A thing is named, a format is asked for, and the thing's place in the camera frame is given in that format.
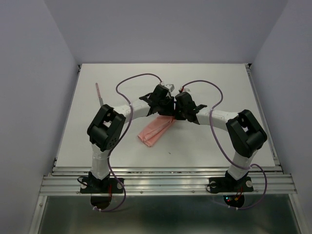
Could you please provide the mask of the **pink cloth napkin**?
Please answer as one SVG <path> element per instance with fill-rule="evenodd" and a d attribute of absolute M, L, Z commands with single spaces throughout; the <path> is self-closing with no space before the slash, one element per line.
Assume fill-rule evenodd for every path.
<path fill-rule="evenodd" d="M 174 117 L 158 116 L 138 134 L 138 139 L 148 147 L 152 147 L 175 123 Z"/>

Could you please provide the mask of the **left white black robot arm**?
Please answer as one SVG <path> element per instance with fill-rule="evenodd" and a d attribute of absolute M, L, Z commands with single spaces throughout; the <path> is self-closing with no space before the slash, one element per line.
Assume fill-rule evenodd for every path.
<path fill-rule="evenodd" d="M 173 116 L 174 90 L 172 84 L 159 84 L 152 93 L 148 93 L 138 100 L 118 107 L 104 104 L 87 129 L 92 144 L 92 167 L 89 176 L 93 178 L 92 187 L 97 192 L 104 192 L 108 188 L 107 177 L 110 174 L 108 166 L 109 153 L 121 140 L 121 132 L 125 123 L 140 117 L 153 114 Z"/>

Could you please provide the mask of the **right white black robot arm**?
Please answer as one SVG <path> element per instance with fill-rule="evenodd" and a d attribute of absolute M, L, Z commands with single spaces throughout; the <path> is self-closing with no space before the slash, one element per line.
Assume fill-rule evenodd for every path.
<path fill-rule="evenodd" d="M 230 166 L 224 178 L 229 190 L 236 190 L 247 175 L 251 162 L 268 137 L 264 129 L 250 110 L 239 113 L 214 110 L 207 105 L 196 105 L 191 94 L 182 92 L 175 97 L 177 119 L 187 120 L 198 125 L 210 126 L 213 137 Z M 217 140 L 214 128 L 228 132 L 234 157 L 230 159 Z"/>

